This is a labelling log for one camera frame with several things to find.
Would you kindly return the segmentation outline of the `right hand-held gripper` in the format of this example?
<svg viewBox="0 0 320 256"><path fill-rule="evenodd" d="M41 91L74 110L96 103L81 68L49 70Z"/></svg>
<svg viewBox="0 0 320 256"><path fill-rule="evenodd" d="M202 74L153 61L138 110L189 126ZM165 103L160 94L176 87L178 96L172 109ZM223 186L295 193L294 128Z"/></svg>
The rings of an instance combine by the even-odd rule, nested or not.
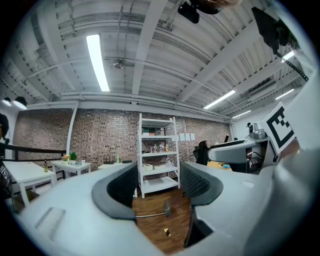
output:
<svg viewBox="0 0 320 256"><path fill-rule="evenodd" d="M258 174L262 168L278 163L285 148L296 136L284 115L286 105L280 102L269 112L262 111L234 122L234 141L215 145L208 151L214 162L235 164L240 173ZM266 137L249 138L247 123L257 123Z"/></svg>

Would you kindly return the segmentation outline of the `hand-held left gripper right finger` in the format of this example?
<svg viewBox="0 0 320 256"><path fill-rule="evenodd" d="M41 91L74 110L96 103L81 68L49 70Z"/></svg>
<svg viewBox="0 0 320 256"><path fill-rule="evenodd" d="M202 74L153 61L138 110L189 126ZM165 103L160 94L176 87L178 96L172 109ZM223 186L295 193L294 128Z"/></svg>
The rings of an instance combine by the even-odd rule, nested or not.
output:
<svg viewBox="0 0 320 256"><path fill-rule="evenodd" d="M193 166L180 163L180 184L191 206L205 206L212 203L223 191L220 179L201 170L204 165Z"/></svg>

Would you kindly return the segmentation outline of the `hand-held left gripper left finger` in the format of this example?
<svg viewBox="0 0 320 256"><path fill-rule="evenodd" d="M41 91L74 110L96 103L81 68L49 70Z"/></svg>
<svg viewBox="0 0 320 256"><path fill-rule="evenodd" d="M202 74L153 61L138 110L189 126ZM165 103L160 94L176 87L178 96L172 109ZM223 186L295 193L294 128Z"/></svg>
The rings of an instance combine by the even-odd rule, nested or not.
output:
<svg viewBox="0 0 320 256"><path fill-rule="evenodd" d="M94 204L107 216L116 220L135 220L133 197L138 186L138 165L126 163L110 169L91 190Z"/></svg>

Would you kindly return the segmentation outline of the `wooden desk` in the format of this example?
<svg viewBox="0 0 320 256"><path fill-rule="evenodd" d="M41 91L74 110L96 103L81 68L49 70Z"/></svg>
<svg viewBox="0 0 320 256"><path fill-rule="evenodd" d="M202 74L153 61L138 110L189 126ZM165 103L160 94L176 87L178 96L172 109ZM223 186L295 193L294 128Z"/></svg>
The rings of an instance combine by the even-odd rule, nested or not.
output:
<svg viewBox="0 0 320 256"><path fill-rule="evenodd" d="M225 170L225 171L232 171L230 165L227 163L209 161L207 163L207 166L210 168L216 168L216 169L221 169L221 170Z"/></svg>

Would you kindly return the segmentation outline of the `long ceiling light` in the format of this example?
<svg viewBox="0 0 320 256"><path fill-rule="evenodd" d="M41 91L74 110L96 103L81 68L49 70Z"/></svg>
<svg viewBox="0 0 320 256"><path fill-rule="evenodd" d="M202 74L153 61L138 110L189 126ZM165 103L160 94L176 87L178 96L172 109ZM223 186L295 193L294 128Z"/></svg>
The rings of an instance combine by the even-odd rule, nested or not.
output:
<svg viewBox="0 0 320 256"><path fill-rule="evenodd" d="M231 90L228 93L224 94L223 96L219 97L218 99L216 99L215 101L211 102L210 104L206 105L204 107L205 110L213 107L214 105L217 105L218 103L224 101L225 99L227 99L228 97L232 96L233 94L235 94L236 91L235 90Z"/></svg>
<svg viewBox="0 0 320 256"><path fill-rule="evenodd" d="M290 58L294 57L295 56L295 53L291 50L290 52L284 54L282 57L281 57L281 62L285 62L285 61L288 61Z"/></svg>
<svg viewBox="0 0 320 256"><path fill-rule="evenodd" d="M293 89L291 89L291 90L289 90L289 91L287 91L287 92L285 92L285 93L282 93L281 95L277 96L277 97L275 98L275 100L278 101L278 100L280 100L280 99L282 99L282 98L285 98L285 97L287 97L287 96L291 96L294 92L295 92L295 89L293 88Z"/></svg>
<svg viewBox="0 0 320 256"><path fill-rule="evenodd" d="M102 92L109 92L110 89L104 69L100 35L88 35L86 37L86 43L98 85Z"/></svg>
<svg viewBox="0 0 320 256"><path fill-rule="evenodd" d="M233 116L232 119L239 119L241 116L246 115L246 114L248 114L250 112L251 112L251 110L245 111L243 113L240 113L238 115Z"/></svg>

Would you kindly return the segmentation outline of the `white metal shelf unit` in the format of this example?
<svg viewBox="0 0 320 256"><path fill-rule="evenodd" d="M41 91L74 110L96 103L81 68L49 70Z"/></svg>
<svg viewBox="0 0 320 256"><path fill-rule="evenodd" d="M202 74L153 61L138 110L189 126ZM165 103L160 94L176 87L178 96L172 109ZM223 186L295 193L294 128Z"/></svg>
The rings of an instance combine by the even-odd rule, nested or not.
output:
<svg viewBox="0 0 320 256"><path fill-rule="evenodd" d="M154 128L155 136L142 136L142 128ZM168 152L150 153L151 146L160 143L168 145ZM139 114L137 163L138 186L143 199L147 194L181 188L180 153L177 124L174 117L157 119ZM153 171L145 171L144 164L153 165Z"/></svg>

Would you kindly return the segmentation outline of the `row of colourful bottles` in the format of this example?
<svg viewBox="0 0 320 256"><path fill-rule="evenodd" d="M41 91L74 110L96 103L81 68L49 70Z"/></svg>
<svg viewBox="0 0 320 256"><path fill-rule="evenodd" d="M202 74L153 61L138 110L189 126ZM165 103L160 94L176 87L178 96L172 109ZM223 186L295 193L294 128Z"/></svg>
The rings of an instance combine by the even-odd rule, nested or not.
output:
<svg viewBox="0 0 320 256"><path fill-rule="evenodd" d="M161 142L160 144L154 144L150 147L150 153L167 153L169 147L166 143Z"/></svg>

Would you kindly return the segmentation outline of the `ceiling air vent unit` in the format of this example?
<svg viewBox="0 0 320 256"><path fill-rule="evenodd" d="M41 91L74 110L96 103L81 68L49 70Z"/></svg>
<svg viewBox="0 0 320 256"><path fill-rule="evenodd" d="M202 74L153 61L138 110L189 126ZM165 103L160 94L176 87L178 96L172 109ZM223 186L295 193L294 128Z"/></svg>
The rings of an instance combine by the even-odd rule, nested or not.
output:
<svg viewBox="0 0 320 256"><path fill-rule="evenodd" d="M272 92L274 89L276 89L276 87L277 87L277 82L275 80L272 80L268 83L261 85L259 88L253 90L252 92L250 92L249 97L251 99L253 98L258 99Z"/></svg>

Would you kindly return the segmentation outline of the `brown cardboard box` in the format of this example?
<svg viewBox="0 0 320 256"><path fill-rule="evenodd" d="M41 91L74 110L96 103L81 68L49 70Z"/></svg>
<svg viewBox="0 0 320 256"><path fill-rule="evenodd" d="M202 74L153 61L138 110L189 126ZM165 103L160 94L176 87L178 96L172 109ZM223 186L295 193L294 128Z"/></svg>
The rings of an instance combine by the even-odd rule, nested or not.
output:
<svg viewBox="0 0 320 256"><path fill-rule="evenodd" d="M26 195L29 202L33 201L39 196L39 194L37 194L32 190L27 190ZM25 203L21 195L17 195L13 197L13 205L17 213L20 213L25 208Z"/></svg>

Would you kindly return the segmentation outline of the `black metal railing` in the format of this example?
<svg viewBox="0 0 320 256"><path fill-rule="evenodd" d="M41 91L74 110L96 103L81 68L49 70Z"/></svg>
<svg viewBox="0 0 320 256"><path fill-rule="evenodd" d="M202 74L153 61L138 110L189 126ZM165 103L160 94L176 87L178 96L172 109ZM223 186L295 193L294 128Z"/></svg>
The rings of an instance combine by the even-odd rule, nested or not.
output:
<svg viewBox="0 0 320 256"><path fill-rule="evenodd" d="M14 152L14 159L7 159L0 156L0 182L1 181L8 181L11 179L10 173L6 170L4 166L5 161L9 162L44 162L45 159L32 159L32 160L21 160L19 159L19 152L27 152L27 153L37 153L37 154L60 154L62 157L66 154L66 150L56 150L56 149L39 149L39 148L31 148L31 147L23 147L23 146L16 146L11 144L5 144L0 142L0 151L1 150L11 150Z"/></svg>

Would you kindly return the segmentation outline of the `white wall pipe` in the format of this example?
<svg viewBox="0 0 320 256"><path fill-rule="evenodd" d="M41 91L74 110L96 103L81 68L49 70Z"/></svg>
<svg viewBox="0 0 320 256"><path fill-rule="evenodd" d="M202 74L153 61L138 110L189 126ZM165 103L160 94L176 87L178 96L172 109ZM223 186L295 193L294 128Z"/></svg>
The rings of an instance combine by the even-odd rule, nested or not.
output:
<svg viewBox="0 0 320 256"><path fill-rule="evenodd" d="M70 154L71 137L72 137L73 126L74 126L74 121L75 121L75 117L76 117L76 114L77 114L78 107L79 107L79 102L76 101L75 105L74 105L74 108L73 108L71 120L70 120L70 123L69 123L68 134L67 134L67 142L66 142L66 154L67 155Z"/></svg>

